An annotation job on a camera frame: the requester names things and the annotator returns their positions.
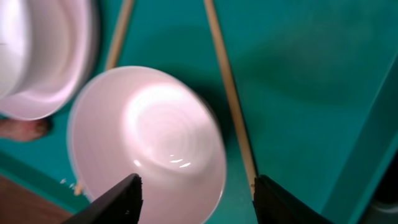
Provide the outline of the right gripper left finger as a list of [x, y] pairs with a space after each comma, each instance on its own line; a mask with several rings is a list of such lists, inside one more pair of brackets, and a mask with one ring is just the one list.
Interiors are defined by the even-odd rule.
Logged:
[[142, 179], [130, 174], [63, 224], [138, 224], [142, 204]]

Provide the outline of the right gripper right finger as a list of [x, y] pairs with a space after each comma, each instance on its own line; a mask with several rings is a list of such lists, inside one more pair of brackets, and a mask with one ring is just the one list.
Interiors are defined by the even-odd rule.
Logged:
[[331, 224], [266, 175], [254, 179], [252, 203], [259, 224]]

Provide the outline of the white upturned bowl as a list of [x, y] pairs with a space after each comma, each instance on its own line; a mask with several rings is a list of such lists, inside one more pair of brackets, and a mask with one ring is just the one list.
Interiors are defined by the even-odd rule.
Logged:
[[67, 145], [90, 201], [129, 174], [141, 177], [141, 223], [205, 223], [224, 191], [217, 119], [188, 86], [154, 68], [119, 67], [89, 81], [72, 106]]

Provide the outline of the white bowl with food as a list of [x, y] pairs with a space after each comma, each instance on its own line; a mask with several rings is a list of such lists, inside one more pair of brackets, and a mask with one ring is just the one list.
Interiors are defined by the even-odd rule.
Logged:
[[13, 93], [25, 74], [30, 54], [27, 2], [1, 0], [1, 97]]

